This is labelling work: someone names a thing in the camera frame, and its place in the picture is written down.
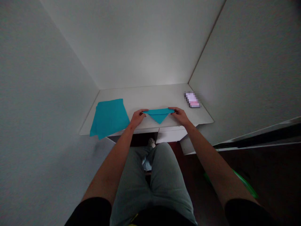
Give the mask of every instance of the gray pants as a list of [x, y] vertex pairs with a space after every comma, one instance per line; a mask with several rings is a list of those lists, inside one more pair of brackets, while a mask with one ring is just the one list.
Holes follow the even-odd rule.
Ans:
[[[152, 170], [151, 187], [144, 170]], [[197, 225], [177, 159], [168, 143], [131, 147], [122, 172], [110, 225], [128, 225], [133, 217], [151, 206], [176, 210]]]

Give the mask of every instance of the teal paper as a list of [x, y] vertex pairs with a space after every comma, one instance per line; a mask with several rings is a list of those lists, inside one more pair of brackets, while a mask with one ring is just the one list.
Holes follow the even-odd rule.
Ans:
[[123, 99], [99, 102], [90, 130], [90, 137], [98, 135], [98, 139], [125, 129], [129, 117], [123, 105]]
[[175, 111], [172, 109], [163, 108], [163, 109], [144, 111], [143, 113], [149, 114], [156, 122], [161, 124], [163, 120], [168, 116], [168, 114], [173, 112]]

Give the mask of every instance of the smartphone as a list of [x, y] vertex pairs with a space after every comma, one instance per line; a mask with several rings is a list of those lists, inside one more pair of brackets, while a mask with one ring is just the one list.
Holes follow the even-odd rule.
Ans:
[[198, 101], [197, 96], [193, 92], [185, 93], [185, 99], [190, 108], [201, 107], [201, 104]]

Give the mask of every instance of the hand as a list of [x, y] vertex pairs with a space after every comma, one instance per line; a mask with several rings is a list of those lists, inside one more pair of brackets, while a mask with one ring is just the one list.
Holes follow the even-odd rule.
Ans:
[[191, 123], [189, 121], [189, 119], [188, 119], [185, 111], [182, 110], [181, 108], [169, 107], [169, 109], [175, 110], [175, 112], [171, 113], [171, 115], [174, 116], [179, 121], [179, 123], [182, 124], [182, 126], [187, 126], [187, 125], [189, 125]]
[[143, 111], [148, 111], [148, 109], [140, 109], [134, 112], [128, 127], [135, 129], [138, 125], [140, 125], [144, 117], [146, 117], [146, 114], [144, 114]]

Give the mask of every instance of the white wall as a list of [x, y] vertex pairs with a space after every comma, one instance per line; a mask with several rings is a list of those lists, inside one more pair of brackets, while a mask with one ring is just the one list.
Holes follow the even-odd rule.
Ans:
[[199, 127], [211, 144], [301, 115], [299, 13], [292, 1], [227, 0], [189, 83], [215, 121]]
[[112, 147], [78, 135], [98, 88], [38, 0], [0, 17], [0, 225], [63, 225]]
[[224, 0], [40, 0], [100, 89], [187, 83]]

